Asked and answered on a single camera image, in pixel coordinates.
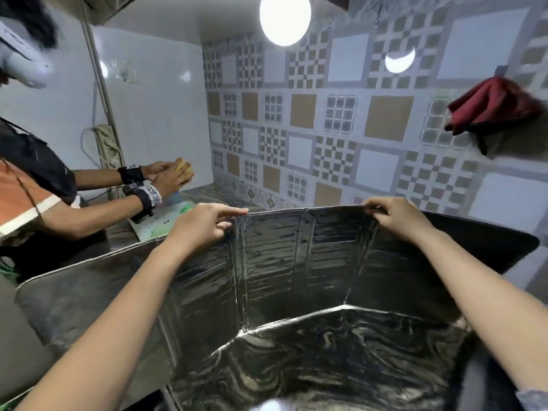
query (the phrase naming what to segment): tiled wall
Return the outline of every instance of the tiled wall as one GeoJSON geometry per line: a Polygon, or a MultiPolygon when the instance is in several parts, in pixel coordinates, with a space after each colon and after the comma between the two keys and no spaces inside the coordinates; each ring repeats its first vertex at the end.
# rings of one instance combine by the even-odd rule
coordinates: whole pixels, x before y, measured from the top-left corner
{"type": "Polygon", "coordinates": [[[378,20],[359,5],[287,49],[259,33],[204,46],[216,180],[265,209],[399,195],[545,239],[546,119],[493,138],[490,158],[443,127],[495,72],[548,100],[547,1],[422,0],[378,20]]]}

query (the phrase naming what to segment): hanging towel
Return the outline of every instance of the hanging towel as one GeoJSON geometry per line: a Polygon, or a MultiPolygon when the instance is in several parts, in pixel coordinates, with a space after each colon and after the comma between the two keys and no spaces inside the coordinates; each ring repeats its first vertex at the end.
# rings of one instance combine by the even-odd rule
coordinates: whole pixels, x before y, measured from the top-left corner
{"type": "Polygon", "coordinates": [[[453,135],[471,132],[484,156],[487,154],[486,135],[514,128],[544,112],[540,101],[517,83],[499,76],[480,82],[447,108],[451,121],[445,130],[453,131],[453,135]]]}

